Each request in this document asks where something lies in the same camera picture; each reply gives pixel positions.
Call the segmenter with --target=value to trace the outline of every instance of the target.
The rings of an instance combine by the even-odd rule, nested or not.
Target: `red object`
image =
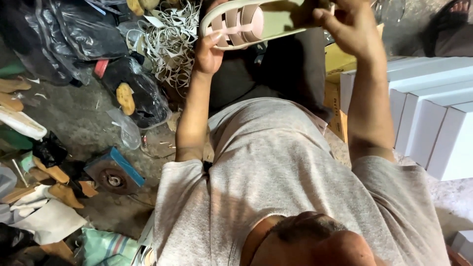
[[[107,65],[108,65],[108,61],[109,61],[108,59],[102,59],[102,60],[98,60],[97,64],[95,64],[94,73],[99,78],[102,78],[104,76],[105,69],[107,68]]]

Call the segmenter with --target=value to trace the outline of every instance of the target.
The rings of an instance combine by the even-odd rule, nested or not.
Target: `fingernail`
[[[324,13],[320,9],[314,9],[314,11],[312,11],[312,14],[314,15],[315,19],[320,19]]]
[[[212,41],[214,43],[217,43],[221,37],[222,37],[221,32],[214,32],[214,33],[210,34],[210,39],[212,39]]]

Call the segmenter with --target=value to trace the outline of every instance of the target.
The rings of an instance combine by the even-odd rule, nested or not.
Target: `hand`
[[[345,53],[359,61],[385,58],[383,42],[368,0],[337,0],[335,16],[325,9],[314,9],[313,16]]]
[[[222,64],[223,51],[213,48],[222,33],[212,33],[204,38],[199,38],[195,51],[195,63],[193,71],[213,76]]]

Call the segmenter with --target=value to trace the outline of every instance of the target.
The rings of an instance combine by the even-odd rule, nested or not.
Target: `gray t-shirt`
[[[248,233],[271,215],[325,213],[392,265],[449,265],[425,170],[368,156],[336,161],[318,123],[289,101],[258,98],[209,120],[215,150],[164,165],[156,202],[158,265],[238,266]]]

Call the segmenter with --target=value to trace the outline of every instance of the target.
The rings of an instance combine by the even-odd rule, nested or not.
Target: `shoe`
[[[329,0],[231,0],[204,16],[200,34],[222,32],[215,48],[238,50],[317,27],[314,8],[325,8],[332,14],[335,10]]]

